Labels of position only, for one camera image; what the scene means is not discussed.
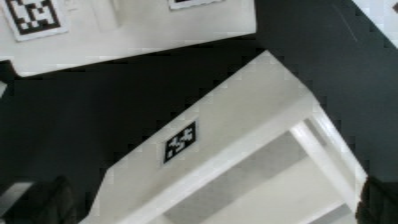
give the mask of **dark floor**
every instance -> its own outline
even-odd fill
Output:
[[[396,48],[353,3],[256,2],[256,40],[220,41],[35,80],[12,80],[0,64],[10,82],[0,101],[0,185],[66,175],[80,216],[106,167],[263,48],[314,92],[368,173],[398,182]]]

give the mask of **black surface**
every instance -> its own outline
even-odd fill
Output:
[[[64,174],[80,214],[106,167],[259,48],[314,92],[369,174],[398,182],[396,48],[352,2],[257,0],[256,6],[256,41],[138,56],[46,74],[42,80],[14,80],[0,64],[10,83],[0,101],[0,180],[46,181]]]

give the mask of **black object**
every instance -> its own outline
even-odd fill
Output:
[[[357,206],[359,224],[398,223],[398,194],[392,193],[385,184],[369,177],[364,184],[361,203]]]
[[[3,216],[7,224],[76,224],[71,185],[64,177],[35,184]]]

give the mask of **black and white square marker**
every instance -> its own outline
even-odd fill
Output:
[[[58,0],[0,0],[18,41],[67,32]]]
[[[209,4],[213,2],[220,2],[225,0],[169,0],[170,9],[183,9],[190,8],[197,5]]]
[[[165,142],[163,163],[167,163],[178,154],[185,151],[188,146],[195,143],[195,139],[197,130],[193,122]]]

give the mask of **white cabinet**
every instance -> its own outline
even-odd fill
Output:
[[[364,180],[313,94],[265,52],[108,169],[82,224],[304,224],[332,214],[350,223]]]

